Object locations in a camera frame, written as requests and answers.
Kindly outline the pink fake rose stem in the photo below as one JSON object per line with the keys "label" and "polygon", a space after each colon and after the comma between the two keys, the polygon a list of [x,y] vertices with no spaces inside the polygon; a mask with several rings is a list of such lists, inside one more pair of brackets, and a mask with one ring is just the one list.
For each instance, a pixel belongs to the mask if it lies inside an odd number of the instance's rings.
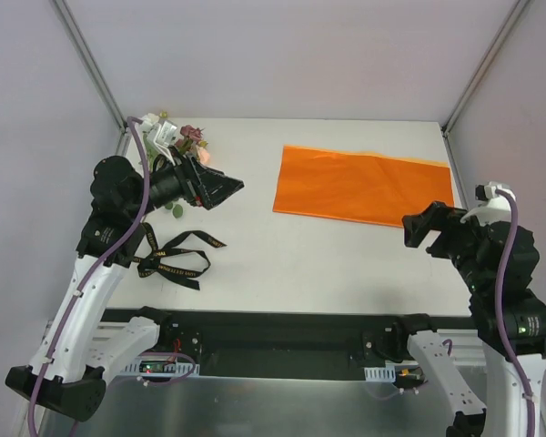
{"label": "pink fake rose stem", "polygon": [[[207,152],[207,141],[200,140],[188,141],[186,147],[182,147],[181,150],[192,153],[197,160],[206,165],[210,160],[210,154]],[[168,210],[175,219],[181,219],[184,213],[183,207],[177,202],[170,202],[165,205],[165,209]]]}

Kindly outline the orange wrapping paper sheet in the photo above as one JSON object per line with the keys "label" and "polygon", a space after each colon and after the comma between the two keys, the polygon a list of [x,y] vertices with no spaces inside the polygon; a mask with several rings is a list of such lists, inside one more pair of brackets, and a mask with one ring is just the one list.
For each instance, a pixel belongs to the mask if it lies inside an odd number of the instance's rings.
{"label": "orange wrapping paper sheet", "polygon": [[434,201],[456,205],[442,162],[285,145],[273,210],[400,228]]}

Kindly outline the white fake rose stem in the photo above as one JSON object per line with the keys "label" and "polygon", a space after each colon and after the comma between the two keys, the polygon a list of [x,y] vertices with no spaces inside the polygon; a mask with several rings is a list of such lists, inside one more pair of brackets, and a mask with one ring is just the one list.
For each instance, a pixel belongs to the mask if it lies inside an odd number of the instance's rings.
{"label": "white fake rose stem", "polygon": [[141,120],[141,131],[147,141],[157,149],[168,148],[172,132],[171,123],[154,113],[147,113]]}

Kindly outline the mauve fake rose stem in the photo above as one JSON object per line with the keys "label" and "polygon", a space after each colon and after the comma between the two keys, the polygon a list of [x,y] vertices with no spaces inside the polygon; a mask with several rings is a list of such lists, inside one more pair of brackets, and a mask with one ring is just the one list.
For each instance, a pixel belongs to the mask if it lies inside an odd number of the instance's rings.
{"label": "mauve fake rose stem", "polygon": [[181,154],[195,147],[204,147],[206,145],[201,128],[185,125],[180,128],[180,135],[181,138],[176,142],[176,149]]}

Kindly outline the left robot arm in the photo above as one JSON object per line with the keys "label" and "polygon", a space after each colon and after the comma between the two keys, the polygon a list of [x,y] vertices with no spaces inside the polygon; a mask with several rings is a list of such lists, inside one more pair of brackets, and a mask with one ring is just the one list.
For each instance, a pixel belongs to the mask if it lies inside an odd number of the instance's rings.
{"label": "left robot arm", "polygon": [[199,271],[159,262],[164,256],[185,253],[180,244],[189,234],[159,248],[142,218],[180,199],[213,209],[244,183],[203,166],[191,155],[174,158],[146,177],[120,156],[96,165],[90,187],[92,213],[81,232],[64,300],[35,356],[26,365],[11,368],[5,379],[7,387],[32,405],[85,422],[98,409],[107,386],[136,356],[172,348],[175,334],[168,314],[150,307],[138,310],[102,347],[94,345],[93,337],[111,295],[132,265],[142,276],[158,272],[183,287],[199,287]]}

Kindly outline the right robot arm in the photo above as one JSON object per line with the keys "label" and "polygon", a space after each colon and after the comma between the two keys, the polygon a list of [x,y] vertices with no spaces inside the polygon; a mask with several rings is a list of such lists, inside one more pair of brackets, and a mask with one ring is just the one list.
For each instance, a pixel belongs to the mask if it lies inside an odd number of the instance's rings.
{"label": "right robot arm", "polygon": [[546,304],[531,290],[540,260],[531,231],[519,224],[512,194],[499,190],[471,210],[434,202],[402,220],[404,244],[431,231],[433,258],[447,259],[470,292],[470,317],[482,342],[487,395],[470,392],[426,314],[399,318],[391,348],[414,359],[447,402],[449,436],[536,436],[546,371]]}

